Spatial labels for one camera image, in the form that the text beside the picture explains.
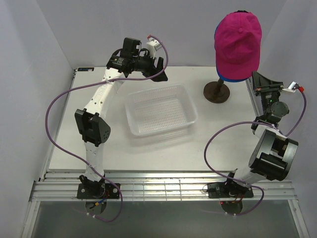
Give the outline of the blue baseball cap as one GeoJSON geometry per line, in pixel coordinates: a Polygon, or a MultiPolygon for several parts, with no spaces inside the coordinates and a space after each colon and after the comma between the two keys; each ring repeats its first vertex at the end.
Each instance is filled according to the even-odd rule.
{"type": "MultiPolygon", "coordinates": [[[[219,24],[216,26],[216,28],[215,28],[214,36],[213,36],[213,37],[214,37],[214,40],[215,40],[215,35],[216,35],[216,32],[217,32],[217,29],[218,29],[219,25],[220,25],[220,23],[219,23],[219,24]]],[[[245,81],[245,80],[248,79],[248,78],[244,78],[244,79],[228,79],[228,78],[226,78],[226,77],[224,77],[223,75],[220,74],[220,72],[219,72],[219,70],[218,70],[218,67],[217,67],[217,64],[215,65],[215,68],[216,68],[216,72],[217,72],[219,78],[220,78],[221,80],[223,80],[224,82],[236,83],[236,82],[243,82],[243,81],[245,81]]]]}

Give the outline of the pink baseball cap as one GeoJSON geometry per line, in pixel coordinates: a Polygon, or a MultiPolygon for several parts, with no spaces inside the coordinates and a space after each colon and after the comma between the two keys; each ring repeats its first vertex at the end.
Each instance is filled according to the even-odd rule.
{"type": "Polygon", "coordinates": [[[258,18],[251,12],[231,12],[219,23],[214,50],[220,74],[228,79],[251,77],[261,58],[263,33],[258,18]]]}

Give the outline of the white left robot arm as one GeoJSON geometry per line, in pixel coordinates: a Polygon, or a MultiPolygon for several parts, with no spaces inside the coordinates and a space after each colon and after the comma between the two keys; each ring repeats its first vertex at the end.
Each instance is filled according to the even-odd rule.
{"type": "Polygon", "coordinates": [[[103,149],[110,136],[110,126],[106,123],[106,113],[123,80],[132,72],[141,72],[154,82],[167,81],[163,70],[163,58],[156,58],[156,52],[162,48],[161,43],[148,37],[146,47],[141,41],[125,38],[121,49],[116,50],[106,64],[103,84],[99,86],[84,109],[77,109],[75,120],[84,141],[86,150],[86,171],[80,176],[81,184],[86,192],[94,198],[105,193],[103,179],[103,149]]]}

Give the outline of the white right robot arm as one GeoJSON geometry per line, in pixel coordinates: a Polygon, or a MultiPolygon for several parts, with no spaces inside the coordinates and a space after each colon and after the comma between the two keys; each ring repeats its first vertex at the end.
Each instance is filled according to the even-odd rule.
{"type": "Polygon", "coordinates": [[[283,135],[278,127],[281,119],[289,114],[289,107],[280,101],[283,82],[270,80],[260,73],[252,73],[253,91],[261,97],[263,115],[256,117],[251,129],[259,141],[250,157],[248,166],[230,173],[233,177],[223,185],[226,195],[242,196],[252,184],[261,180],[284,180],[291,168],[298,142],[283,135]]]}

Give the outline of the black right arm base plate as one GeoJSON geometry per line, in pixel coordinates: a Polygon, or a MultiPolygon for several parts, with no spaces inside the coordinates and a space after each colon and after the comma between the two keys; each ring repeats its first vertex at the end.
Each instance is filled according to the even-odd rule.
{"type": "Polygon", "coordinates": [[[253,198],[251,188],[243,187],[235,182],[212,182],[205,185],[203,192],[209,198],[253,198]]]}

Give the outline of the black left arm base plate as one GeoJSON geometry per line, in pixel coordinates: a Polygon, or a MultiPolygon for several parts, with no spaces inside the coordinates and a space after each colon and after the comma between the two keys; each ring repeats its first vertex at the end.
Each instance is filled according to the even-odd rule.
{"type": "Polygon", "coordinates": [[[91,192],[87,188],[84,187],[83,184],[79,184],[78,190],[77,190],[77,199],[119,199],[119,191],[118,188],[116,188],[113,184],[111,183],[105,183],[102,184],[99,187],[98,192],[91,192]]]}

